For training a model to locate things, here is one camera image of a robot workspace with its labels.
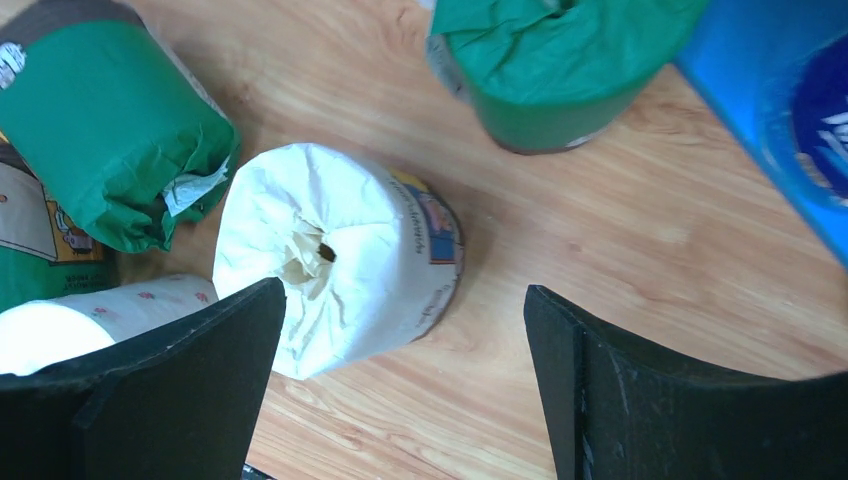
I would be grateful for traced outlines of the blue Tempo tissue pack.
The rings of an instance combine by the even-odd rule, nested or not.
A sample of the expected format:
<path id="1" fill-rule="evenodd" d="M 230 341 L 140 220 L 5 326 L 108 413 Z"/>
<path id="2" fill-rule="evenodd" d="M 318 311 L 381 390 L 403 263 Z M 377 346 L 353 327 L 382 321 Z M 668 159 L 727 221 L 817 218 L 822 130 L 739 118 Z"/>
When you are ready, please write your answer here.
<path id="1" fill-rule="evenodd" d="M 814 185 L 847 198 L 847 36 L 815 52 L 791 100 L 795 157 Z"/>

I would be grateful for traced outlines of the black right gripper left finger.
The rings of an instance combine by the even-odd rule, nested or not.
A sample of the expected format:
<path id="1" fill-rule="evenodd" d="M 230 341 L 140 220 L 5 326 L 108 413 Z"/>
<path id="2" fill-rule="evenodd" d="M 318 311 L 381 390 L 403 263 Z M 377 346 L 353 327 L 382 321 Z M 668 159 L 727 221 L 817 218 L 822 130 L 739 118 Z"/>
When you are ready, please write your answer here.
<path id="1" fill-rule="evenodd" d="M 286 307 L 265 279 L 113 346 L 1 378 L 5 479 L 238 479 Z"/>

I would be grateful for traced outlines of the cream roll blue picture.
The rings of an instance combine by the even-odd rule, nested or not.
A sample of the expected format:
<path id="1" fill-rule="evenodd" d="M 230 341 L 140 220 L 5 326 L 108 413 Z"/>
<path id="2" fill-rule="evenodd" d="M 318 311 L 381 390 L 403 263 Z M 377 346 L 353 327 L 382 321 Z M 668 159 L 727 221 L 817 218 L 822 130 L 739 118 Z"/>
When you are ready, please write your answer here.
<path id="1" fill-rule="evenodd" d="M 295 143 L 259 154 L 234 175 L 213 283 L 223 298 L 262 279 L 283 283 L 272 368 L 305 380 L 426 335 L 463 267 L 461 227 L 425 182 Z"/>

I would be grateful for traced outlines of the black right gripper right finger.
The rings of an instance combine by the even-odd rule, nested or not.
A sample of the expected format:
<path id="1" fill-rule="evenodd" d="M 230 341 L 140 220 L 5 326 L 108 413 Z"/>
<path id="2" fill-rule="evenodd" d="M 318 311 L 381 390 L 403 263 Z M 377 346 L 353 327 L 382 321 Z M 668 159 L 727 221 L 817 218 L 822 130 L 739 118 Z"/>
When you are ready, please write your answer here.
<path id="1" fill-rule="evenodd" d="M 782 380 L 671 350 L 532 285 L 524 302 L 561 479 L 843 479 L 847 376 Z"/>

